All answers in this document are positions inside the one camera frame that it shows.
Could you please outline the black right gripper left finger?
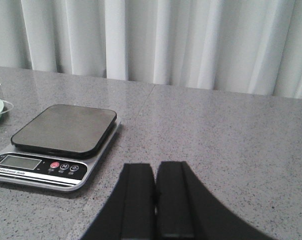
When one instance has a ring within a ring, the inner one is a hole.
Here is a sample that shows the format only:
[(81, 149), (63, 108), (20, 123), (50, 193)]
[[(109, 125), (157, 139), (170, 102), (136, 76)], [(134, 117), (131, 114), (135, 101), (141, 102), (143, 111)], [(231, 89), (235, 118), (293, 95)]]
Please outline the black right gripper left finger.
[(126, 163), (82, 240), (153, 240), (155, 181), (148, 163)]

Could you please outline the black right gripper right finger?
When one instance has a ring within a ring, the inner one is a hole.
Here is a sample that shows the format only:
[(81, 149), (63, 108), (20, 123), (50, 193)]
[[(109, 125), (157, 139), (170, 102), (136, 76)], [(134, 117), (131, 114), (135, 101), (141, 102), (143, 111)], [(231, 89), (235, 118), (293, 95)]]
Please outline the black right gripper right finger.
[(157, 171), (159, 240), (269, 240), (225, 207), (185, 162), (163, 161)]

